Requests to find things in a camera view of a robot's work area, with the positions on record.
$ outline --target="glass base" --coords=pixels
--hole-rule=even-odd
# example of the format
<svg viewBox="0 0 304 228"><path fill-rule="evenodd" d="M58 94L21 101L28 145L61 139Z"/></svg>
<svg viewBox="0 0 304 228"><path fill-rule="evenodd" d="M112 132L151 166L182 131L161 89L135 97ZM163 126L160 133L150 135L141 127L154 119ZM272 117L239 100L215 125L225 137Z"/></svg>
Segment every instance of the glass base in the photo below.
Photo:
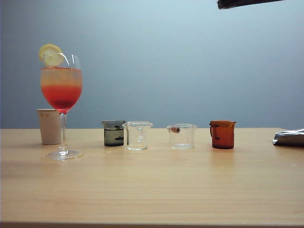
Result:
<svg viewBox="0 0 304 228"><path fill-rule="evenodd" d="M71 151L69 150L68 153L64 154L62 151L56 151L53 153L49 153L42 158L45 160L57 160L57 161L65 161L67 159L72 159L72 158L78 158L82 156L83 153L80 151Z"/></svg>
<svg viewBox="0 0 304 228"><path fill-rule="evenodd" d="M172 149L177 149L177 150L184 150L184 149L191 149L194 146L192 144L174 144L171 145Z"/></svg>
<svg viewBox="0 0 304 228"><path fill-rule="evenodd" d="M129 146L127 146L127 149L131 150L131 151L142 151L142 150L145 150L147 148L148 148L147 146L142 146L142 145L139 145L139 146L129 145Z"/></svg>

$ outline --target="dark liquid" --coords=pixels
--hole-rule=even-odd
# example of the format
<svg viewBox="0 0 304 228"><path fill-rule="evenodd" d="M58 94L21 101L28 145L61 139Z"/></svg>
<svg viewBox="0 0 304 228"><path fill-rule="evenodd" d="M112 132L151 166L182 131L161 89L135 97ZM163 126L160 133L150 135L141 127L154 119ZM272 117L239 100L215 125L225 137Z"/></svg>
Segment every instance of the dark liquid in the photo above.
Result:
<svg viewBox="0 0 304 228"><path fill-rule="evenodd" d="M124 143L123 129L104 129L105 146L122 146Z"/></svg>

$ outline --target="white cup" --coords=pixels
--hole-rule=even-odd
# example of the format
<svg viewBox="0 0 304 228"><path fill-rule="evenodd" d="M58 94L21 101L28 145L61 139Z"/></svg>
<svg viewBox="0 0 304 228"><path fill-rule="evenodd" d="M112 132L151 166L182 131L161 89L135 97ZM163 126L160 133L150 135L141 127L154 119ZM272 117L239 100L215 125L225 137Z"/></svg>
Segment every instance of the white cup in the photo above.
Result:
<svg viewBox="0 0 304 228"><path fill-rule="evenodd" d="M43 145L61 143L60 115L57 110L50 108L37 109L40 123L41 140Z"/></svg>

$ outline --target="brown glass pitcher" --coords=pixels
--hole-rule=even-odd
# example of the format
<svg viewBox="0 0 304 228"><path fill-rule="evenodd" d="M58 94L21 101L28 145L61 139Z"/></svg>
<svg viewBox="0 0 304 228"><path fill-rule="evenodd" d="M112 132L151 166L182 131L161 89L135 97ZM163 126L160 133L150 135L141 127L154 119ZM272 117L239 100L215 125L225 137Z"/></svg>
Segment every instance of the brown glass pitcher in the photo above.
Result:
<svg viewBox="0 0 304 228"><path fill-rule="evenodd" d="M210 121L212 147L218 149L232 149L234 147L234 126L236 122L229 120Z"/></svg>

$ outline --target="empty beaker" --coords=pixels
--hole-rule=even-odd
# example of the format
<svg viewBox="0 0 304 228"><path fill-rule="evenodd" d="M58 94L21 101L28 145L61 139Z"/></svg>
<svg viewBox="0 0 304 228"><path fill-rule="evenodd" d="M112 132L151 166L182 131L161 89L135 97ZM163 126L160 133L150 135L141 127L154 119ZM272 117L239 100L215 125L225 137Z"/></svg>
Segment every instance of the empty beaker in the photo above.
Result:
<svg viewBox="0 0 304 228"><path fill-rule="evenodd" d="M147 121L130 121L123 124L127 131L127 149L144 150L148 148L148 130L153 126Z"/></svg>
<svg viewBox="0 0 304 228"><path fill-rule="evenodd" d="M234 126L236 122L229 120L213 120L210 122L212 147L232 149L234 147Z"/></svg>
<svg viewBox="0 0 304 228"><path fill-rule="evenodd" d="M122 146L124 143L124 120L107 120L102 121L104 126L104 145L105 146Z"/></svg>
<svg viewBox="0 0 304 228"><path fill-rule="evenodd" d="M170 147L173 149L189 149L194 147L194 132L196 125L190 123L175 123L167 126L170 134Z"/></svg>

